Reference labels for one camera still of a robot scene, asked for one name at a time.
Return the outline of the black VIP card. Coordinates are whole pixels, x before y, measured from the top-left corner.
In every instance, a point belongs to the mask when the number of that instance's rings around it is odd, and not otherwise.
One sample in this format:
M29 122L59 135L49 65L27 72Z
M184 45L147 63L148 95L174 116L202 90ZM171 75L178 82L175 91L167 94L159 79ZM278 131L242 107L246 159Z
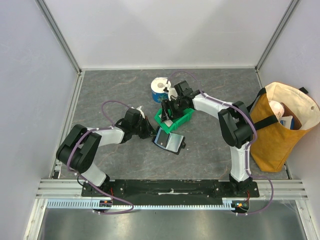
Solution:
M162 149L166 149L168 145L170 135L166 133L161 127L157 129L157 134L153 140L153 143Z

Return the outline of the green plastic bin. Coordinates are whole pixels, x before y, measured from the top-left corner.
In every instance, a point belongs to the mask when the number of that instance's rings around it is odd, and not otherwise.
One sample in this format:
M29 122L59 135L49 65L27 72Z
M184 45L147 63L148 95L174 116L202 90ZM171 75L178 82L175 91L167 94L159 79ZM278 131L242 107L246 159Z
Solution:
M159 124L159 126L167 133L171 133L173 131L176 131L178 127L183 125L184 123L187 123L191 120L193 113L195 112L192 108L187 108L183 111L183 116L174 120L171 120L173 122L172 126L170 128L161 126L161 115L162 115L162 109L160 108L158 112L155 114L154 119Z

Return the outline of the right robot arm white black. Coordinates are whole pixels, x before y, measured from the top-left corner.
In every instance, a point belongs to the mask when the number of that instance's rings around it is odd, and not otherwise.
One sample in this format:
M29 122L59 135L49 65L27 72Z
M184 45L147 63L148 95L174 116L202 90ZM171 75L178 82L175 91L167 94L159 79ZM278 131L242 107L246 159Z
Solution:
M201 111L218 119L222 137L231 152L229 191L235 197L242 196L253 182L250 170L250 146L257 131L241 102L227 102L209 96L201 90L193 90L187 81L174 87L166 83L163 91L168 95L161 102L161 121L174 121L183 117L184 110Z

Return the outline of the black leather card holder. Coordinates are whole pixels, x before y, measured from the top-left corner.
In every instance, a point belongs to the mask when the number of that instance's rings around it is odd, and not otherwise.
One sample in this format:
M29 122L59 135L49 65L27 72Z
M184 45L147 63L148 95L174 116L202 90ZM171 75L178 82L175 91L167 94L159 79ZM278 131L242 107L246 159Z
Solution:
M168 140L166 149L162 149L160 147L159 148L167 152L173 153L175 155L179 155L181 149L184 149L186 147L186 143L185 143L186 138L183 135L179 135L176 133L168 133L168 134L169 134L169 140Z

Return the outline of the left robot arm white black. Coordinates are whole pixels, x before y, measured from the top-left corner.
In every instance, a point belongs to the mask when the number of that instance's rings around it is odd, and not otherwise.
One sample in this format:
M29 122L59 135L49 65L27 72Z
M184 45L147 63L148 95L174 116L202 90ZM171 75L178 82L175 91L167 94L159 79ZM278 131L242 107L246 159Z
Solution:
M94 163L96 152L102 146L126 143L134 135L140 139L156 135L148 117L137 108L128 109L114 126L87 128L76 124L58 147L56 159L91 182L92 190L103 197L110 192L110 177Z

